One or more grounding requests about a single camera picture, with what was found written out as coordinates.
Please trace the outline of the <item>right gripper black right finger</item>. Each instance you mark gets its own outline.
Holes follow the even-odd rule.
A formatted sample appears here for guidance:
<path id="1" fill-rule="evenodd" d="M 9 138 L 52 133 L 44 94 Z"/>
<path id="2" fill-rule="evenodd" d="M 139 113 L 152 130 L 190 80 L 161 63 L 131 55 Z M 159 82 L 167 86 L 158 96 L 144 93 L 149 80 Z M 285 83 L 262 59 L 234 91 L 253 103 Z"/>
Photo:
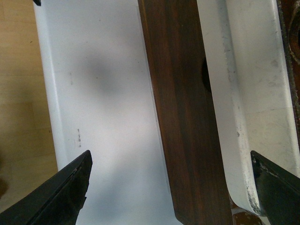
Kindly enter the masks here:
<path id="1" fill-rule="evenodd" d="M 255 186 L 263 214 L 272 225 L 300 223 L 300 179 L 251 151 Z"/>

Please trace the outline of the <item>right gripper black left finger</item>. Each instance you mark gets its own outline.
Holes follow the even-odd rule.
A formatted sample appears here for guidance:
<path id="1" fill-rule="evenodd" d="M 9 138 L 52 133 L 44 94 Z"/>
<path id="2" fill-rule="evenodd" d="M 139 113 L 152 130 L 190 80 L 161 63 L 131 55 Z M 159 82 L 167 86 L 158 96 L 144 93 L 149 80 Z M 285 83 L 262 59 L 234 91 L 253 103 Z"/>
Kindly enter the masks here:
<path id="1" fill-rule="evenodd" d="M 86 200 L 89 150 L 0 214 L 2 225 L 74 225 Z"/>

